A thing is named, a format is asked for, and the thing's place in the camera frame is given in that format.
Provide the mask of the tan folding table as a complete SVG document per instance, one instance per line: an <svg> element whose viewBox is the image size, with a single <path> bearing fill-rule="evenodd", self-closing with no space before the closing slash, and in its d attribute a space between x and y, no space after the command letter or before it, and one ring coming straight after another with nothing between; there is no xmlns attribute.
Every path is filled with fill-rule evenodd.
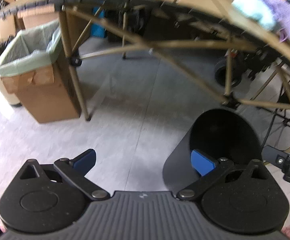
<svg viewBox="0 0 290 240"><path fill-rule="evenodd" d="M233 0L16 0L0 5L0 21L52 8L80 109L91 118L76 69L84 59L147 50L222 106L253 106L290 126L290 41L276 22L267 31ZM227 58L225 87L214 78ZM242 81L232 87L232 60Z"/></svg>

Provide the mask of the black round trash bin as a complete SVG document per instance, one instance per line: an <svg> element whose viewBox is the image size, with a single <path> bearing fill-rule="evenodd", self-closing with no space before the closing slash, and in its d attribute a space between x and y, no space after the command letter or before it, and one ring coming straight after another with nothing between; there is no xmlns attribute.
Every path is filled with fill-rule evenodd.
<svg viewBox="0 0 290 240"><path fill-rule="evenodd" d="M164 163L163 181L169 191L177 193L195 182L201 177L199 171L208 166L191 163L193 150L236 165L262 158L258 135L245 118L228 109L210 109L198 116Z"/></svg>

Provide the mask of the black cart wheel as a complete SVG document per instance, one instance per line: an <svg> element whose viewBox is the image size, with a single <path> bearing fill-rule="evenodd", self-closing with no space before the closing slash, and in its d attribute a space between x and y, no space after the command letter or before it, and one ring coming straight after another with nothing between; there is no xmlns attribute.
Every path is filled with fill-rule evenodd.
<svg viewBox="0 0 290 240"><path fill-rule="evenodd" d="M222 57L215 65L214 78L216 82L225 87L227 71L227 58ZM238 86L242 81L242 72L237 66L236 60L232 60L232 87Z"/></svg>

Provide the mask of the light blue fluffy cloth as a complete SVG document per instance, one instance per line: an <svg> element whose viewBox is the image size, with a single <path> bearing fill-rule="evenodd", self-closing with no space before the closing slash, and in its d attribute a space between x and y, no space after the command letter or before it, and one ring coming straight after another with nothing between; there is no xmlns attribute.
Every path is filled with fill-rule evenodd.
<svg viewBox="0 0 290 240"><path fill-rule="evenodd" d="M272 10L262 0L233 0L232 6L246 18L256 21L267 31L273 31L276 20Z"/></svg>

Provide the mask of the cardboard box with green liner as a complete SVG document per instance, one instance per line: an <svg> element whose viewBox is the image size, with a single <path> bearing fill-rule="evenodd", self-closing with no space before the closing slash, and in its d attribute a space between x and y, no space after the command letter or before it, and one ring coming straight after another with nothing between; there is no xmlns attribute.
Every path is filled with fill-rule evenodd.
<svg viewBox="0 0 290 240"><path fill-rule="evenodd" d="M18 32L0 56L0 78L40 124L80 117L57 20Z"/></svg>

